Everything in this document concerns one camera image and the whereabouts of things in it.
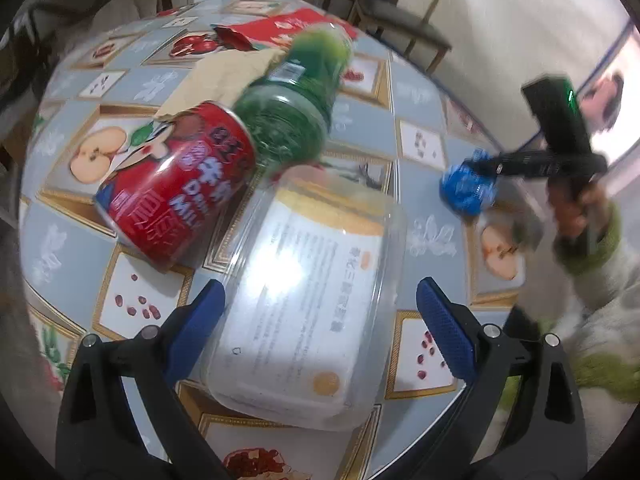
hand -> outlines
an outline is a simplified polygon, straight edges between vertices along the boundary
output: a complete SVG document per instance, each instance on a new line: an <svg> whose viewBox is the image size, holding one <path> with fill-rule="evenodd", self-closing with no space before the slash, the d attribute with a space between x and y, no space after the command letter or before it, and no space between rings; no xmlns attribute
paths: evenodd
<svg viewBox="0 0 640 480"><path fill-rule="evenodd" d="M546 186L549 205L554 210L558 232L567 238L577 238L587 227L585 209L590 208L598 233L609 225L609 199L604 188L597 182L591 182L575 202L566 181L549 181Z"/></svg>

blue gripper pad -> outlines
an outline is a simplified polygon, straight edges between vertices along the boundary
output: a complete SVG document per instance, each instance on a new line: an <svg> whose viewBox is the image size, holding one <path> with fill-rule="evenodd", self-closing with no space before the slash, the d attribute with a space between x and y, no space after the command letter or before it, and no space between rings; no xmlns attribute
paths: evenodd
<svg viewBox="0 0 640 480"><path fill-rule="evenodd" d="M193 310L172 342L164 378L170 386L191 373L211 332L225 309L225 288L217 280L209 283L191 303Z"/></svg>
<svg viewBox="0 0 640 480"><path fill-rule="evenodd" d="M467 384L473 382L476 378L473 345L453 317L449 299L433 278L418 283L415 301L453 376Z"/></svg>

blue plastic object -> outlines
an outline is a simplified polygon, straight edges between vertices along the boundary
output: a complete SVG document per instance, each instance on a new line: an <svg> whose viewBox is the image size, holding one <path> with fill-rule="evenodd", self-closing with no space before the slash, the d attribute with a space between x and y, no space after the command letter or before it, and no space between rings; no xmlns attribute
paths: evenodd
<svg viewBox="0 0 640 480"><path fill-rule="evenodd" d="M473 160L490 158L485 150L477 149ZM440 194L449 206L460 214L476 216L491 207L495 200L495 179L480 176L465 164L451 166L440 180Z"/></svg>
<svg viewBox="0 0 640 480"><path fill-rule="evenodd" d="M222 283L209 280L191 307L191 315L169 347L164 378L171 386L189 376L224 312L225 288Z"/></svg>
<svg viewBox="0 0 640 480"><path fill-rule="evenodd" d="M472 383L476 378L474 348L453 317L446 295L432 278L425 278L418 283L415 301L453 376Z"/></svg>

bottle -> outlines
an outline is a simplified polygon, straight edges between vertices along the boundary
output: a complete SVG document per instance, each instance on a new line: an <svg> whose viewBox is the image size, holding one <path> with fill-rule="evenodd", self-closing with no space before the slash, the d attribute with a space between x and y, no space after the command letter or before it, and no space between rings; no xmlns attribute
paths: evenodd
<svg viewBox="0 0 640 480"><path fill-rule="evenodd" d="M340 25L311 25L274 70L244 90L233 110L252 136L258 166L279 171L318 158L352 47Z"/></svg>

blue wrapper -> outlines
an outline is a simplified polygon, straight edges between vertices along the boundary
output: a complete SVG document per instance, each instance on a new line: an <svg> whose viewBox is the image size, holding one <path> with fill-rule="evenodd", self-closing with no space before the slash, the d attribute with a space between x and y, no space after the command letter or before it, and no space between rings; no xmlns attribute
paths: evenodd
<svg viewBox="0 0 640 480"><path fill-rule="evenodd" d="M490 158L485 150L477 149L473 160ZM476 216L491 207L495 200L495 179L474 173L465 164L451 166L440 180L440 194L449 206L460 214Z"/></svg>

